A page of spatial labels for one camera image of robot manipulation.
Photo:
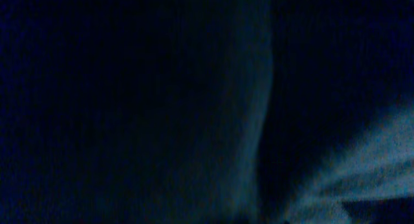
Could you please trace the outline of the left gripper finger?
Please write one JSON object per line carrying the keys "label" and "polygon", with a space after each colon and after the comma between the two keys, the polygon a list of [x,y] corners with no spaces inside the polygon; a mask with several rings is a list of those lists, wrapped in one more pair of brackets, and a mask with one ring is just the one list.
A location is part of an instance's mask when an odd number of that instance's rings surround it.
{"label": "left gripper finger", "polygon": [[342,208],[358,224],[413,224],[413,197],[346,201]]}

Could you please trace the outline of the dark teal t-shirt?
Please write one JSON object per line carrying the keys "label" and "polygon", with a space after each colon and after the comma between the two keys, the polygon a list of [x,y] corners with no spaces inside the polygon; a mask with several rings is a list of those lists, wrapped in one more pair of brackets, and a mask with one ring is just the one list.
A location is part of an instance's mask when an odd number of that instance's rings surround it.
{"label": "dark teal t-shirt", "polygon": [[413,0],[1,0],[2,223],[351,223],[413,197]]}

